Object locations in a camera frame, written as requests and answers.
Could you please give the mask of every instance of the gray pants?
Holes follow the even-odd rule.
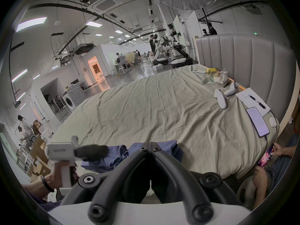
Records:
[[[294,133],[289,143],[286,145],[286,147],[292,147],[297,145],[298,143],[298,134]],[[275,161],[275,163],[272,164],[272,168],[275,171],[275,177],[274,177],[274,184],[272,187],[272,190],[276,187],[276,185],[279,183],[280,179],[283,177],[285,171],[287,170],[287,167],[289,166],[291,162],[291,158],[286,155],[281,155],[278,157]]]

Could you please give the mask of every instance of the white box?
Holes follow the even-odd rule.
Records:
[[[153,66],[153,68],[154,68],[155,71],[158,71],[160,69],[163,69],[163,65],[162,64],[158,64],[158,65]]]

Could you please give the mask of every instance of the yellow package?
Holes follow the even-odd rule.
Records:
[[[207,68],[205,69],[205,71],[207,74],[210,74],[210,73],[216,73],[218,70],[215,68]]]

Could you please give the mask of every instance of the washing machine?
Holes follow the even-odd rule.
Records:
[[[85,100],[85,93],[79,86],[79,83],[70,86],[66,92],[63,99],[71,112],[73,112]]]

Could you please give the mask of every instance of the doorway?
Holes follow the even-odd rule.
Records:
[[[102,83],[106,80],[96,56],[94,56],[90,60],[88,60],[88,65],[90,66],[90,69],[92,71],[93,76],[96,79],[96,82]]]

